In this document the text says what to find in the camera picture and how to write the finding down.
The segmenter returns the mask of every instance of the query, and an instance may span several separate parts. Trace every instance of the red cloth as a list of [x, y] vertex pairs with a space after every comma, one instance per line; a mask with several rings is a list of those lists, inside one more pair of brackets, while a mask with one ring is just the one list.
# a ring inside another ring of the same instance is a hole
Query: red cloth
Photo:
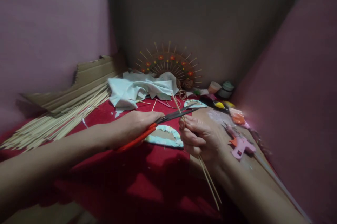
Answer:
[[[138, 103], [137, 110], [150, 111], [154, 100], [146, 102], [151, 105]], [[168, 114], [175, 110], [157, 102], [154, 111]], [[90, 127], [112, 122], [114, 117], [115, 108], [106, 101], [85, 122]], [[178, 130], [178, 119], [165, 125]], [[83, 129], [85, 126], [80, 123], [69, 134]], [[4, 134], [0, 142], [13, 131]], [[19, 153], [1, 150], [0, 161]], [[46, 206], [73, 199], [99, 220], [109, 222], [222, 222], [207, 182], [189, 175], [189, 155], [182, 150], [164, 149], [148, 143], [120, 154], [106, 151], [92, 156], [55, 181], [54, 187], [41, 192], [30, 204], [38, 202]], [[227, 199], [225, 204], [227, 213], [236, 213], [243, 221], [230, 200]], [[234, 218], [234, 223], [239, 223], [239, 220]]]

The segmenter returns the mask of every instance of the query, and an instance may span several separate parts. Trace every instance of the small jar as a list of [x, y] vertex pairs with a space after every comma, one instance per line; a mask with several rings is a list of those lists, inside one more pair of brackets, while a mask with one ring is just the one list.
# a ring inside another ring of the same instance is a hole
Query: small jar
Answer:
[[231, 82], [226, 81], [217, 94], [223, 99], [228, 99], [232, 95], [233, 90], [234, 86], [231, 84]]

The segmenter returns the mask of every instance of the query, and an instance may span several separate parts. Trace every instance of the pink glue gun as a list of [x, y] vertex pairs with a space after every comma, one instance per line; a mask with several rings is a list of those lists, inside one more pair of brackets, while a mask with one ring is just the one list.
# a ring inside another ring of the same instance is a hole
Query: pink glue gun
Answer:
[[252, 143], [249, 142], [245, 137], [243, 137], [236, 128], [229, 126], [225, 123], [226, 127], [225, 130], [233, 137], [232, 140], [229, 142], [235, 146], [235, 149], [232, 151], [233, 156], [240, 161], [242, 154], [247, 151], [248, 153], [252, 154], [256, 151], [256, 148]]

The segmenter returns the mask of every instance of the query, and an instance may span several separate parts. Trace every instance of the scissors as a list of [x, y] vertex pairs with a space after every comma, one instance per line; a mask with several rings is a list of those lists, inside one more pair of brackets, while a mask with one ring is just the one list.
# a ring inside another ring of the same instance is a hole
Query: scissors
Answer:
[[198, 110], [199, 108], [193, 108], [189, 111], [185, 111], [186, 109], [189, 109], [192, 105], [195, 105], [195, 104], [190, 104], [186, 107], [184, 107], [183, 109], [181, 109], [181, 113], [179, 111], [176, 111], [174, 113], [170, 113], [168, 115], [165, 115], [159, 119], [157, 119], [154, 123], [152, 123], [149, 128], [144, 132], [142, 133], [140, 136], [138, 136], [136, 139], [134, 139], [132, 142], [118, 148], [115, 150], [115, 152], [117, 153], [120, 153], [120, 152], [123, 152], [127, 149], [130, 149], [132, 147], [134, 147], [135, 145], [137, 145], [138, 143], [142, 142], [149, 134], [151, 134], [153, 131], [155, 131], [156, 129], [156, 126], [161, 124], [161, 123], [164, 123], [164, 122], [167, 122], [169, 120], [172, 120], [172, 119], [175, 119], [175, 118], [179, 118], [183, 115], [186, 115], [188, 113], [191, 113], [191, 112], [194, 112], [196, 110]]

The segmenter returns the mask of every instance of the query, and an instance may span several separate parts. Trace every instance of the fan-shaped craft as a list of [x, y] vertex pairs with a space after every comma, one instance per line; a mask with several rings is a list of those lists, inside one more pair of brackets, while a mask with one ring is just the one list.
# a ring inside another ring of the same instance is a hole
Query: fan-shaped craft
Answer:
[[147, 50], [147, 53], [140, 51], [141, 57], [137, 58], [135, 64], [139, 67], [139, 71], [144, 74], [153, 73], [156, 77], [169, 71], [182, 83], [189, 79], [192, 80], [194, 87], [199, 87], [201, 83], [198, 75], [202, 69], [198, 69], [198, 63], [196, 63], [196, 57], [192, 57], [192, 53], [185, 56], [184, 53], [187, 47], [181, 53], [178, 53], [177, 46], [171, 48], [171, 41], [168, 43], [168, 48], [164, 48], [164, 44], [161, 44], [161, 50], [158, 50], [157, 44], [154, 43], [155, 51]]

